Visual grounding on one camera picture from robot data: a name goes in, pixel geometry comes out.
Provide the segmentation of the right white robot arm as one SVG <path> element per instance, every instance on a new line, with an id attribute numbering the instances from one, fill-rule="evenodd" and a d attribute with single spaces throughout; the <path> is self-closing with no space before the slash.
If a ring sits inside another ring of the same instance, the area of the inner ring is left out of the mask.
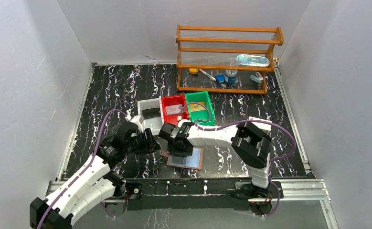
<path id="1" fill-rule="evenodd" d="M 175 155 L 189 155 L 194 146 L 232 148 L 250 167 L 253 193 L 263 198 L 271 191 L 269 174 L 271 137 L 251 120 L 212 127 L 188 121 L 178 126 L 165 123 L 159 131 L 159 137 L 168 141 L 168 150 Z"/>

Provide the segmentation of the black card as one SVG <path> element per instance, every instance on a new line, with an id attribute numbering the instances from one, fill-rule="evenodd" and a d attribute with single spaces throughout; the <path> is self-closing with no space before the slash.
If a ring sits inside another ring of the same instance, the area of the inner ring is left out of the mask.
<path id="1" fill-rule="evenodd" d="M 160 108 L 143 109 L 141 111 L 142 111 L 142 116 L 144 117 L 144 119 L 161 117 Z"/>

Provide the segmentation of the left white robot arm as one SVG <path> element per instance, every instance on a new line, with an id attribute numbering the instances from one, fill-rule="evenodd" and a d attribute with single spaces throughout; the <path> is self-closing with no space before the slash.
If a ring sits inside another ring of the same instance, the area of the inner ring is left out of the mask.
<path id="1" fill-rule="evenodd" d="M 134 122 L 123 122 L 115 135 L 96 145 L 84 165 L 53 193 L 30 204 L 30 227 L 33 229 L 70 229 L 103 200 L 127 198 L 136 187 L 114 167 L 128 154 L 149 154 L 160 150 L 150 128 Z"/>

